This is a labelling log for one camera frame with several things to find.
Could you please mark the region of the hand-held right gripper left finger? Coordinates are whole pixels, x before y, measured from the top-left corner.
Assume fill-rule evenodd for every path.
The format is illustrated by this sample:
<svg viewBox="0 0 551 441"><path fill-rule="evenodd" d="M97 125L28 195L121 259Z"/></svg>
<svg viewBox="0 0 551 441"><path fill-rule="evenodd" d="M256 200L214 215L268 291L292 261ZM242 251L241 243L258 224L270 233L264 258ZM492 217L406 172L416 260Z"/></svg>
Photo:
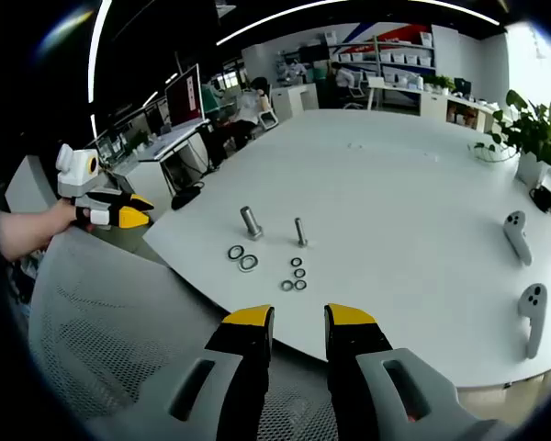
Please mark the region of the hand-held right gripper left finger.
<svg viewBox="0 0 551 441"><path fill-rule="evenodd" d="M96 440L254 440L269 385L275 309L226 316L206 345L148 377L137 401L92 420Z"/></svg>

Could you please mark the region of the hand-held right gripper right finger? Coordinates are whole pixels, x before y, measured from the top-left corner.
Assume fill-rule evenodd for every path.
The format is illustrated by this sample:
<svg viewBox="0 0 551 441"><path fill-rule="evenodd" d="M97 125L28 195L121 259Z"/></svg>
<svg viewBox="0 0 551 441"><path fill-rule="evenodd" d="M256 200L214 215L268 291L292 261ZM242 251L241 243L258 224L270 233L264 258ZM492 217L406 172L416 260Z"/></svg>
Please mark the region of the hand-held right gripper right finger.
<svg viewBox="0 0 551 441"><path fill-rule="evenodd" d="M324 308L328 388L342 440L504 440L512 428L482 420L454 384L409 349L391 346L357 308Z"/></svg>

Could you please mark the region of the person's left hand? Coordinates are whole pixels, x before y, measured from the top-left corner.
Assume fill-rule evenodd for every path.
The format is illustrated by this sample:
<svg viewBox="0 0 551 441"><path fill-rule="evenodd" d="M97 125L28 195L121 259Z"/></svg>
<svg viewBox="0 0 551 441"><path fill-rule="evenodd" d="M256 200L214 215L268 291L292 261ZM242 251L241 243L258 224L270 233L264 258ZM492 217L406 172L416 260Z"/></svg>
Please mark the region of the person's left hand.
<svg viewBox="0 0 551 441"><path fill-rule="evenodd" d="M53 235L67 230L77 220L76 207L69 199L60 198L47 212Z"/></svg>

